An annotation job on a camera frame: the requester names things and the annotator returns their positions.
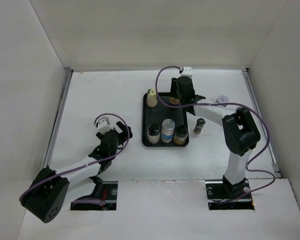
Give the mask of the pink cap spice bottle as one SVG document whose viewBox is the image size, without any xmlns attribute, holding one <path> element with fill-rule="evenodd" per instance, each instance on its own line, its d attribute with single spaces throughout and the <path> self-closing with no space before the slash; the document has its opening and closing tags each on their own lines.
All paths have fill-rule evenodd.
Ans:
<svg viewBox="0 0 300 240">
<path fill-rule="evenodd" d="M 169 103 L 171 105 L 179 105 L 180 104 L 180 100 L 178 98 L 175 97 L 169 97 Z"/>
</svg>

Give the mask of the white powder bottle black cap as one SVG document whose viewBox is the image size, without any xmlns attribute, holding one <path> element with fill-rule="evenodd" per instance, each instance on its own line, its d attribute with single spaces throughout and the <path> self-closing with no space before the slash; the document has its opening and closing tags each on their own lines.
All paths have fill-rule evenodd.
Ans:
<svg viewBox="0 0 300 240">
<path fill-rule="evenodd" d="M 156 123 L 151 123 L 147 127 L 147 140 L 150 144 L 157 144 L 160 140 L 161 129 Z"/>
</svg>

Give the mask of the yellow cap spice bottle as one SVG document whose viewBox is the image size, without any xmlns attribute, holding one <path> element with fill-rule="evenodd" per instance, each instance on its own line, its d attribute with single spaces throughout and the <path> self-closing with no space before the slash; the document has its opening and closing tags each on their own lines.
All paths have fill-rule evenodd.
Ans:
<svg viewBox="0 0 300 240">
<path fill-rule="evenodd" d="M 157 92 L 154 88 L 150 88 L 147 91 L 146 104 L 150 108 L 155 108 L 158 104 Z"/>
</svg>

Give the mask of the small black pepper bottle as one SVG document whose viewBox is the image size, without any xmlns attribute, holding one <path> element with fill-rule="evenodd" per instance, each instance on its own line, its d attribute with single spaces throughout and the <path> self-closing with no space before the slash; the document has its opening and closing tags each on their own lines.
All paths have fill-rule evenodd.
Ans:
<svg viewBox="0 0 300 240">
<path fill-rule="evenodd" d="M 196 120 L 193 133 L 199 135 L 202 132 L 203 127 L 205 126 L 206 121 L 204 118 L 198 118 Z"/>
</svg>

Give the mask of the tall blue label spice jar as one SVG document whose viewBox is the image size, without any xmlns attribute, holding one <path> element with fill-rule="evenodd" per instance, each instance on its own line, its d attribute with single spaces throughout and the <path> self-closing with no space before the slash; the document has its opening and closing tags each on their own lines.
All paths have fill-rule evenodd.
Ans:
<svg viewBox="0 0 300 240">
<path fill-rule="evenodd" d="M 170 143 L 173 139 L 174 130 L 175 130 L 175 122 L 172 119 L 165 119 L 161 125 L 161 140 L 164 143 Z"/>
</svg>

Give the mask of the brown spice bottle black cap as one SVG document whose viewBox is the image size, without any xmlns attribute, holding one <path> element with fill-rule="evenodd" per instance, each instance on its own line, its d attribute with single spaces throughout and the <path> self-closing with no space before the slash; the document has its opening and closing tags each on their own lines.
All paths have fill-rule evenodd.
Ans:
<svg viewBox="0 0 300 240">
<path fill-rule="evenodd" d="M 185 125 L 178 125 L 174 130 L 173 141 L 176 145 L 183 146 L 188 138 L 188 128 Z"/>
</svg>

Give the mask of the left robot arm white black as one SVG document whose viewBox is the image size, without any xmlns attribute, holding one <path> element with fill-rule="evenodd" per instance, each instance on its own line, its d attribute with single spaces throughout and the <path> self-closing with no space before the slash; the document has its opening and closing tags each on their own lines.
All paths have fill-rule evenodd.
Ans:
<svg viewBox="0 0 300 240">
<path fill-rule="evenodd" d="M 111 166 L 133 133 L 125 121 L 118 121 L 116 127 L 111 127 L 106 119 L 101 119 L 96 127 L 100 143 L 85 159 L 59 170 L 43 168 L 19 197 L 20 204 L 43 223 L 51 222 L 59 214 L 68 189 L 86 179 L 92 180 L 85 187 L 87 196 L 74 200 L 71 207 L 98 209 L 108 205 L 99 175 Z"/>
</svg>

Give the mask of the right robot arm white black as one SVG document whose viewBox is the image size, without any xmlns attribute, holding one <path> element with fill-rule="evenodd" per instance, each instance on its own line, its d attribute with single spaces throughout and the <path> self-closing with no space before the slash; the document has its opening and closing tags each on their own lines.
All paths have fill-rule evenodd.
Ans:
<svg viewBox="0 0 300 240">
<path fill-rule="evenodd" d="M 238 196 L 244 189 L 247 162 L 261 139 L 250 111 L 246 107 L 233 110 L 216 105 L 204 96 L 195 94 L 192 79 L 188 76 L 172 78 L 170 92 L 180 101 L 186 112 L 222 127 L 229 149 L 229 159 L 222 177 L 221 190 L 228 198 Z"/>
</svg>

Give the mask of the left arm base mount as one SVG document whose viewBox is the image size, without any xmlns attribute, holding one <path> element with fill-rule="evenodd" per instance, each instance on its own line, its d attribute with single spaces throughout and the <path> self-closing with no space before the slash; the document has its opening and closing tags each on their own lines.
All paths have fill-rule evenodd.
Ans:
<svg viewBox="0 0 300 240">
<path fill-rule="evenodd" d="M 118 181 L 103 181 L 98 176 L 90 177 L 94 183 L 93 191 L 81 196 L 70 204 L 71 211 L 116 211 Z"/>
</svg>

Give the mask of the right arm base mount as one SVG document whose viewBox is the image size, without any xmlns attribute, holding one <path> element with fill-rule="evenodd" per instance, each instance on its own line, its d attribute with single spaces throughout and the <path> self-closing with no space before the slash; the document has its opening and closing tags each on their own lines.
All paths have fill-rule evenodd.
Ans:
<svg viewBox="0 0 300 240">
<path fill-rule="evenodd" d="M 235 192 L 227 192 L 221 181 L 212 181 L 205 184 L 209 210 L 254 210 L 252 195 L 237 197 L 250 191 L 250 185 L 246 181 Z"/>
</svg>

